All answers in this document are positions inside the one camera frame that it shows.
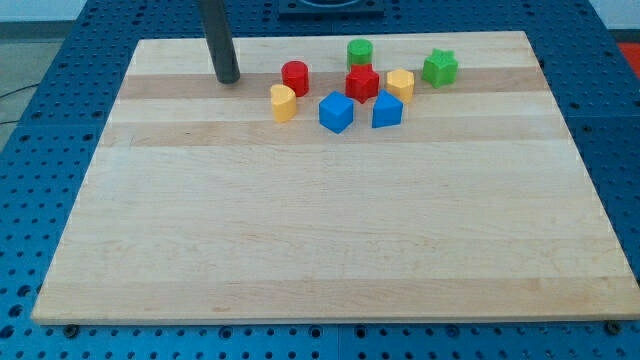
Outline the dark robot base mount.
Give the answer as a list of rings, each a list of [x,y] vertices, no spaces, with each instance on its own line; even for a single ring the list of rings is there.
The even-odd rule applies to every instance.
[[[280,19],[381,16],[385,12],[384,0],[277,0],[276,4]]]

